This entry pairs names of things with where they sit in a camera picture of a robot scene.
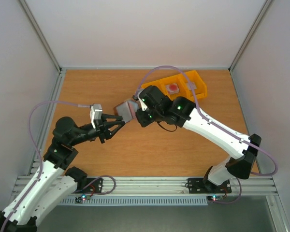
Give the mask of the brown leather card holder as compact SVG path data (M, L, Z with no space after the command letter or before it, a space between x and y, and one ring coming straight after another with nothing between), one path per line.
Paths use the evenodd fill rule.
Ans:
M123 121L128 123L136 119L136 112L140 108L139 104L131 99L125 100L114 107L114 112L118 116L122 116Z

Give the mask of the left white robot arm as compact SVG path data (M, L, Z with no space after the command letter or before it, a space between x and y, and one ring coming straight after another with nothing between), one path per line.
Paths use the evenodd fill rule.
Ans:
M104 143L124 125L121 116L108 114L99 114L92 123L80 127L68 116L60 118L40 167L13 202L0 211L0 232L35 232L64 198L85 191L87 174L70 167L78 154L75 145L96 138Z

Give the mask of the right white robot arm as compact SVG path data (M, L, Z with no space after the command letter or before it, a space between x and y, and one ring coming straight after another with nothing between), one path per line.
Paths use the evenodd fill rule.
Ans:
M153 122L176 125L203 136L229 154L225 161L209 167L199 188L214 192L233 177L249 178L258 154L256 148L261 143L260 136L240 134L212 117L203 118L203 110L194 102L181 96L171 100L156 86L141 90L137 98L141 107L136 118L142 127Z

